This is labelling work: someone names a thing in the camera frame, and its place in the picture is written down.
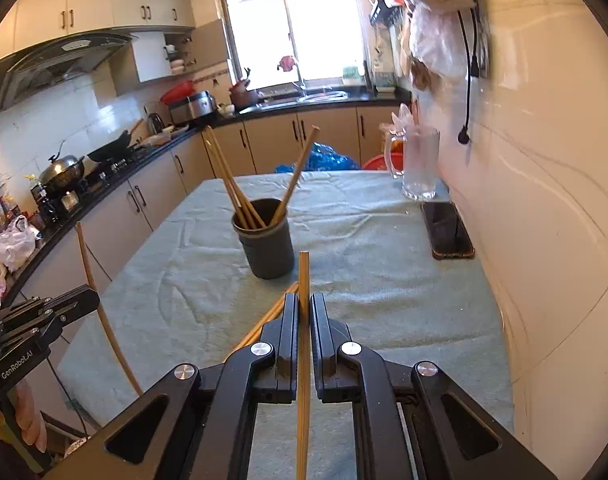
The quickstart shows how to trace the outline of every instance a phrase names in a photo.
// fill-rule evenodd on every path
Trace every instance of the window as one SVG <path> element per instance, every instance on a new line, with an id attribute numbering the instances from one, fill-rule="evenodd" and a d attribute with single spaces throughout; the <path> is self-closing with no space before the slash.
<path id="1" fill-rule="evenodd" d="M 302 79 L 341 78 L 361 67 L 364 41 L 356 0 L 223 0 L 239 67 L 251 69 L 251 86 L 298 80 L 283 72 L 283 56 L 298 60 Z"/>

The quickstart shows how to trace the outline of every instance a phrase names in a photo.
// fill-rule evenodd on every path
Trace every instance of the window frame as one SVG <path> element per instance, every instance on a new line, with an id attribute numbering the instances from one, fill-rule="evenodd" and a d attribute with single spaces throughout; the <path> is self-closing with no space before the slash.
<path id="1" fill-rule="evenodd" d="M 292 21 L 290 19 L 289 4 L 288 4 L 287 0 L 283 0 L 283 1 L 284 1 L 284 8 L 286 9 L 287 21 L 289 24 L 290 43 L 292 44 L 292 47 L 293 47 L 293 54 L 295 55 L 295 58 L 298 59 L 298 51 L 297 51 L 297 45 L 296 45 L 296 41 L 295 41 L 295 34 L 293 33 Z M 233 65 L 234 75 L 237 80 L 240 80 L 240 79 L 242 79 L 243 72 L 242 72 L 242 67 L 239 63 L 238 50 L 235 45 L 235 36 L 233 34 L 233 28 L 230 24 L 230 16 L 228 14 L 228 5 L 226 4 L 226 0 L 219 0 L 219 4 L 220 4 L 220 7 L 222 8 L 222 18 L 224 21 L 226 39 L 228 41 L 228 49 L 230 51 L 230 55 L 232 58 L 231 61 L 232 61 L 232 65 Z M 355 0 L 355 5 L 357 8 L 359 17 L 360 17 L 360 33 L 362 34 L 362 51 L 364 54 L 364 59 L 369 59 L 368 58 L 367 35 L 366 35 L 366 31 L 364 30 L 364 17 L 362 15 L 359 0 Z M 312 88 L 342 86 L 343 82 L 342 82 L 341 77 L 335 77 L 335 78 L 324 78 L 324 79 L 307 79 L 307 80 L 304 80 L 304 84 L 307 89 L 308 88 L 312 89 Z M 284 84 L 284 83 L 277 84 L 274 86 L 263 87 L 263 88 L 260 88 L 259 90 L 262 90 L 266 94 L 280 94 L 280 93 L 283 93 L 284 91 L 292 92 L 292 90 L 290 89 L 290 84 Z"/>

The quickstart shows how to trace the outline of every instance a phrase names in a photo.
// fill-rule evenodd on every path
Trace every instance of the sink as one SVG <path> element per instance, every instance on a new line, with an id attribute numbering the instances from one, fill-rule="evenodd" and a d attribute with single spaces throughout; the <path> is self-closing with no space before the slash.
<path id="1" fill-rule="evenodd" d="M 298 101 L 300 103 L 320 103 L 324 101 L 341 101 L 342 99 L 348 99 L 348 94 L 346 92 L 326 92 L 307 95 L 305 97 L 300 97 Z"/>
<path id="2" fill-rule="evenodd" d="M 258 110 L 275 110 L 276 108 L 286 108 L 300 103 L 323 103 L 327 101 L 341 101 L 342 99 L 348 99 L 347 92 L 327 92 L 307 95 L 304 97 L 287 97 L 283 99 L 272 99 L 270 101 L 264 101 L 263 103 L 259 103 L 257 105 L 246 108 L 240 113 L 245 114 Z"/>

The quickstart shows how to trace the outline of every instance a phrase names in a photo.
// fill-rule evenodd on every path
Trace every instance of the glass mug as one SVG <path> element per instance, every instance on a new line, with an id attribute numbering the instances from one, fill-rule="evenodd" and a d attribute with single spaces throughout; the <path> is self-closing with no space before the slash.
<path id="1" fill-rule="evenodd" d="M 394 140 L 404 145 L 404 170 L 393 166 L 390 149 Z M 384 145 L 384 162 L 393 178 L 402 177 L 402 193 L 412 200 L 430 200 L 437 186 L 437 156 L 440 151 L 440 133 L 430 126 L 411 126 L 397 134 L 389 131 Z"/>

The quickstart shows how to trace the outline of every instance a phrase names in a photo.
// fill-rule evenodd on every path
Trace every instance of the glass mug handle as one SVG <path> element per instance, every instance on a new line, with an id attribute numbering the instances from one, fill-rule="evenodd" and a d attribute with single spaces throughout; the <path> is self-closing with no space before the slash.
<path id="1" fill-rule="evenodd" d="M 394 140 L 401 140 L 404 142 L 404 133 L 396 134 L 393 130 L 389 130 L 388 134 L 386 134 L 386 143 L 384 144 L 384 162 L 386 163 L 386 169 L 393 175 L 393 178 L 397 178 L 398 176 L 403 176 L 404 171 L 396 170 L 395 166 L 393 166 L 390 150 L 393 147 Z"/>

